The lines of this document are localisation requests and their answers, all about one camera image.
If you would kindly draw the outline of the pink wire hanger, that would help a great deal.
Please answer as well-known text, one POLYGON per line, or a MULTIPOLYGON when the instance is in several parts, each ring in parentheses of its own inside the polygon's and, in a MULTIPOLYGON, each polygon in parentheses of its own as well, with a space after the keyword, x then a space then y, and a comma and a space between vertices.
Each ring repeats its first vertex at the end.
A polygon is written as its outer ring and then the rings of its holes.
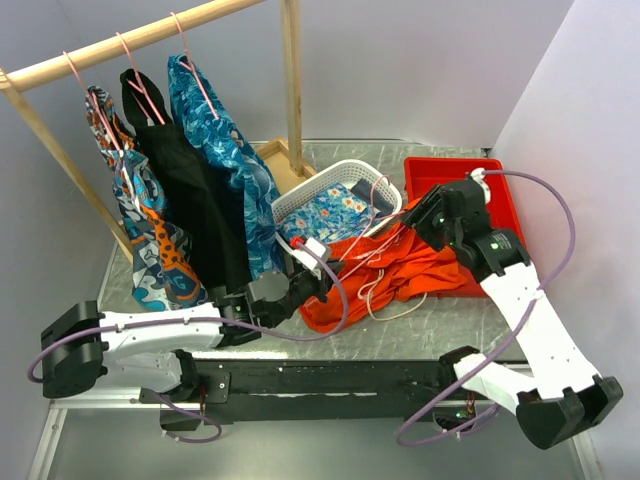
POLYGON ((369 190, 369 200, 370 200, 370 206, 371 206, 371 217, 369 219, 369 222, 367 224, 367 226, 363 229, 363 231, 356 237, 356 239, 353 241, 353 243, 347 248, 347 250, 344 252, 344 254, 339 258, 340 261, 343 261, 346 259, 346 257, 349 255, 349 253, 355 248, 355 246, 357 245, 357 243, 364 237, 366 236, 366 234, 371 230, 371 228, 374 225, 374 222, 376 221, 376 212, 375 212, 375 191, 378 187, 378 185, 381 182, 387 182, 387 185, 391 185, 391 181, 389 180, 389 175, 381 175, 371 186, 370 190, 369 190))

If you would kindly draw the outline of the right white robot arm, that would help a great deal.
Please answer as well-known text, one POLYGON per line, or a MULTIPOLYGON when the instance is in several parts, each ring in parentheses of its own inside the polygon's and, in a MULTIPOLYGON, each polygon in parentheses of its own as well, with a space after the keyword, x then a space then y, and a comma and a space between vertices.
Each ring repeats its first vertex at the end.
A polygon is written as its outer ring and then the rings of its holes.
POLYGON ((429 247, 449 247, 497 306, 530 368, 521 374, 497 363, 505 346, 484 355, 461 347, 441 359, 438 393, 396 433, 402 446, 408 429, 439 402, 467 391, 512 413, 537 448, 547 450, 599 424, 623 398, 620 382, 605 377, 575 344, 545 293, 536 267, 512 230, 491 224, 487 183, 468 177, 434 186, 403 218, 429 247))

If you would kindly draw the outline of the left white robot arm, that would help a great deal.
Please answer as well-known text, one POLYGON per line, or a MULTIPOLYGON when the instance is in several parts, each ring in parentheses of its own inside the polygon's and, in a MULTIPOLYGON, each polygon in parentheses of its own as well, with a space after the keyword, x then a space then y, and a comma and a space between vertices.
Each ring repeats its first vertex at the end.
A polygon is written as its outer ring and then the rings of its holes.
POLYGON ((284 338, 279 325, 306 301, 327 301, 336 282, 335 272, 268 272, 235 294, 159 312, 102 312, 94 301, 80 302, 42 331, 27 376, 50 400, 102 386, 188 401, 201 384, 194 353, 284 338))

